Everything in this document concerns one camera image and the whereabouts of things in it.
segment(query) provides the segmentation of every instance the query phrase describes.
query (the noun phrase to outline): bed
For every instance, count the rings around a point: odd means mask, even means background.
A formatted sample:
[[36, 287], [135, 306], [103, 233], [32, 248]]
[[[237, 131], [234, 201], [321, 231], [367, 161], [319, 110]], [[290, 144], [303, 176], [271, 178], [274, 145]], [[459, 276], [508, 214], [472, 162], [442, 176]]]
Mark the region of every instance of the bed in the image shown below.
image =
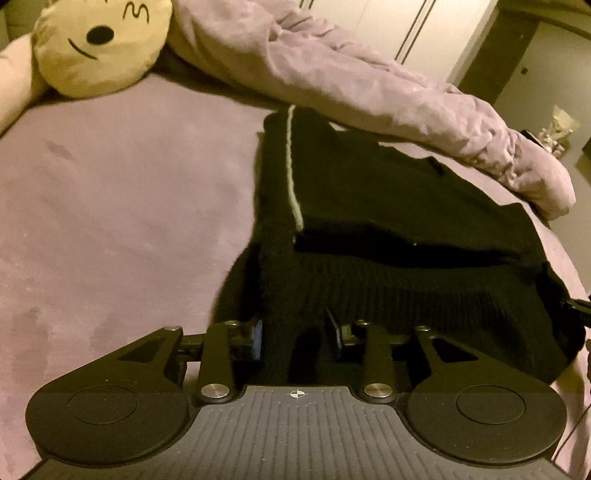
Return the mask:
[[[206, 330], [250, 239], [263, 120], [281, 105], [166, 50], [135, 86], [51, 93], [0, 137], [0, 479], [40, 460], [24, 414], [42, 385], [164, 325]], [[570, 295], [586, 298], [527, 202], [440, 150], [388, 143], [434, 156], [499, 204], [521, 202]], [[576, 479], [591, 468], [586, 374], [584, 349], [553, 385], [569, 412], [556, 462]]]

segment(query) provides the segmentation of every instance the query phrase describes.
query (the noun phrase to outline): smiley face pillow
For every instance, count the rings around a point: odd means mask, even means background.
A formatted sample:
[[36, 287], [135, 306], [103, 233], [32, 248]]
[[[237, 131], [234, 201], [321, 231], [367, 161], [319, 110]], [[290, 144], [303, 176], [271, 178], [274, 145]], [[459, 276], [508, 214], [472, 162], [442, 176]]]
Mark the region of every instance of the smiley face pillow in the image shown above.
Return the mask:
[[137, 82], [164, 47], [171, 0], [50, 0], [31, 44], [43, 79], [71, 98]]

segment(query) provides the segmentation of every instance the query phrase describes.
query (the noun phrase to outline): white wardrobe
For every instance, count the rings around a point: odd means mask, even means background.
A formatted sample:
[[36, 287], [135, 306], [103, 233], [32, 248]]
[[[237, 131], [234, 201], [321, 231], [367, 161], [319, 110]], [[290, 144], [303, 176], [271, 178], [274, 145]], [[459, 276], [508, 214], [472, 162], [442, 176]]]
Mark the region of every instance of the white wardrobe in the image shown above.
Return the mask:
[[318, 17], [353, 31], [369, 46], [441, 82], [475, 44], [497, 0], [302, 0]]

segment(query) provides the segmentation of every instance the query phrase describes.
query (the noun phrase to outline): grooved surface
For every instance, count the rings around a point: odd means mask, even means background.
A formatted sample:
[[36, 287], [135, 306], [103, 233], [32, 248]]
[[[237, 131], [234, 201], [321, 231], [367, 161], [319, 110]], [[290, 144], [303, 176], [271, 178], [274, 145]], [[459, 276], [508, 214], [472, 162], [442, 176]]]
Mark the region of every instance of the grooved surface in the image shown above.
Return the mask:
[[175, 445], [143, 462], [83, 469], [49, 460], [31, 480], [567, 480], [545, 460], [505, 469], [443, 458], [410, 435], [391, 407], [346, 387], [248, 387], [204, 407]]

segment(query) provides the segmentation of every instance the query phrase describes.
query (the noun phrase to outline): black knit garment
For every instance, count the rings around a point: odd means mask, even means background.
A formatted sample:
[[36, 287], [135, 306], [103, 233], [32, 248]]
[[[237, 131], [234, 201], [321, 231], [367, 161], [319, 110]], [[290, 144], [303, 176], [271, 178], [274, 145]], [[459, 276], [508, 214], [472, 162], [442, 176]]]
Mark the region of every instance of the black knit garment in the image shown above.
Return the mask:
[[255, 232], [215, 313], [264, 320], [263, 362], [245, 381], [358, 384], [360, 365], [333, 360], [327, 308], [390, 333], [428, 325], [547, 383], [583, 347], [521, 204], [306, 108], [265, 120], [260, 166]]

